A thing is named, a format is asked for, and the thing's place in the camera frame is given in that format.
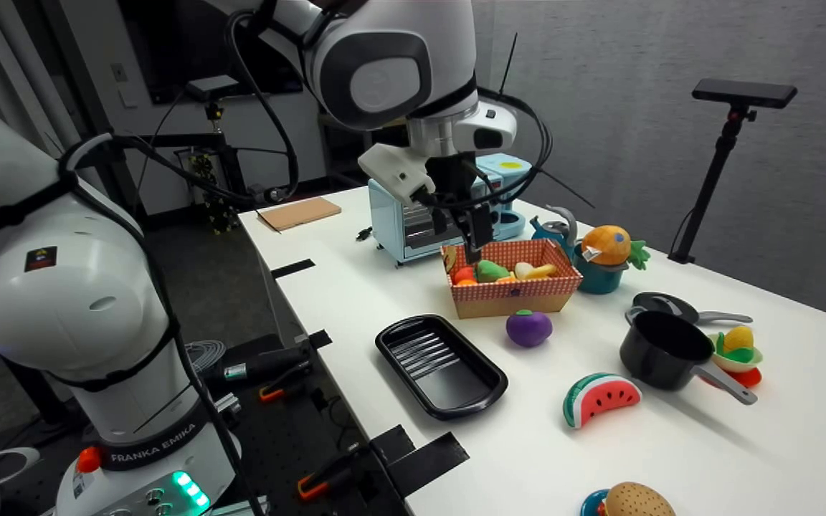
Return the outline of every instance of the toy kettle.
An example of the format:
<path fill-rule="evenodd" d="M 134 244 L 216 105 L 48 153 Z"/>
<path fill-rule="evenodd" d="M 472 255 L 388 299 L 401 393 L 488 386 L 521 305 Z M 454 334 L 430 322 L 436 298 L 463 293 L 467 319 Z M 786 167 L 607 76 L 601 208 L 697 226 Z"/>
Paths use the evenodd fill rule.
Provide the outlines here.
<path fill-rule="evenodd" d="M 562 216 L 566 219 L 565 222 L 561 220 L 553 220 L 550 222 L 538 222 L 537 216 L 531 219 L 531 226 L 534 227 L 534 235 L 531 239 L 551 239 L 560 244 L 563 252 L 567 255 L 570 262 L 576 261 L 574 255 L 574 248 L 576 248 L 576 233 L 578 232 L 578 225 L 576 224 L 576 216 L 568 209 L 559 208 L 559 206 L 545 206 L 548 210 Z"/>

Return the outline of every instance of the toy watermelon slice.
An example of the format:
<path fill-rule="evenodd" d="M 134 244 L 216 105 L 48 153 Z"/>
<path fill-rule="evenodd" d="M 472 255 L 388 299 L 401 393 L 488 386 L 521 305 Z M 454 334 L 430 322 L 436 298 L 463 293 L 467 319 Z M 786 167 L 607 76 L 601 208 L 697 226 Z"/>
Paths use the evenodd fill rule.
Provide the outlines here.
<path fill-rule="evenodd" d="M 563 415 L 571 428 L 582 428 L 588 419 L 601 412 L 635 405 L 642 399 L 639 388 L 613 373 L 594 373 L 569 389 L 563 401 Z"/>

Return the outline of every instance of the red button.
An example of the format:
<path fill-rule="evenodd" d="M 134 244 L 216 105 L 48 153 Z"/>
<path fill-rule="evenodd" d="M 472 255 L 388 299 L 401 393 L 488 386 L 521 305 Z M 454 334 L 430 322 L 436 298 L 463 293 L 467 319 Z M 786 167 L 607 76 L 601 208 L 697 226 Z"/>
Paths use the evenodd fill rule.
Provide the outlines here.
<path fill-rule="evenodd" d="M 101 451 L 95 446 L 85 448 L 82 453 L 78 455 L 78 462 L 75 464 L 75 469 L 81 473 L 92 473 L 92 471 L 101 468 Z"/>

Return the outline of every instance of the cardboard basket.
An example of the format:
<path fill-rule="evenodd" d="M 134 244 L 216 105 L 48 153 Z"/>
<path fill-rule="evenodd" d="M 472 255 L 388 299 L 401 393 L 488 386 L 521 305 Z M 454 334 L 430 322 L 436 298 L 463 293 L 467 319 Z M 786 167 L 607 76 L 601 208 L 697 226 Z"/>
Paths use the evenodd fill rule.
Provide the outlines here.
<path fill-rule="evenodd" d="M 460 319 L 512 315 L 518 310 L 558 312 L 582 283 L 582 274 L 571 265 L 563 248 L 551 239 L 530 241 L 491 242 L 483 248 L 483 259 L 512 270 L 518 262 L 528 262 L 535 267 L 542 264 L 556 265 L 556 274 L 543 279 L 528 279 L 511 283 L 481 283 L 461 285 L 452 283 L 452 276 L 467 267 L 465 251 L 461 245 L 442 246 L 442 258 L 446 264 L 453 260 L 446 274 L 448 287 Z"/>

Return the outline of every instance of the black tray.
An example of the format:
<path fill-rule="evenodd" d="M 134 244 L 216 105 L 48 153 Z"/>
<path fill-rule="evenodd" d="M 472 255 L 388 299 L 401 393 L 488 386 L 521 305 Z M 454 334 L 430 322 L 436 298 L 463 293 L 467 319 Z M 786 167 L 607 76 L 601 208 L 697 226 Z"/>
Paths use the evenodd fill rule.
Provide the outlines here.
<path fill-rule="evenodd" d="M 374 343 L 436 419 L 476 414 L 508 387 L 505 373 L 437 315 L 396 322 L 378 333 Z"/>

